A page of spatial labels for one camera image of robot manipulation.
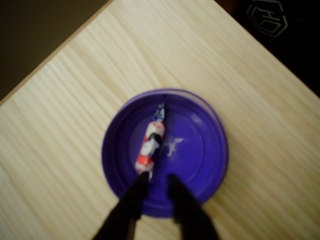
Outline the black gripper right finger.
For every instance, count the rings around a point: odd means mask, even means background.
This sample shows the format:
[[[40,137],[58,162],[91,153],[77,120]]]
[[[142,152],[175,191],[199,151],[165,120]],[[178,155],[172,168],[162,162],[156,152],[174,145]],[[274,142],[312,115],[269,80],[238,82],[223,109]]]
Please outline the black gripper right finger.
[[[174,174],[167,176],[167,194],[173,203],[173,218],[183,240],[218,240],[219,234],[211,218],[193,194]]]

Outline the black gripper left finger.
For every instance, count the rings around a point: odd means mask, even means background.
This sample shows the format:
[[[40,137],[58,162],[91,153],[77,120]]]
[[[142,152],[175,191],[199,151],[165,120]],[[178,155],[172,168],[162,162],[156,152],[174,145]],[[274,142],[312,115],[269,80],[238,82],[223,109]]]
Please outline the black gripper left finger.
[[[94,240],[132,240],[141,218],[142,201],[148,194],[149,174],[139,175],[111,210]]]

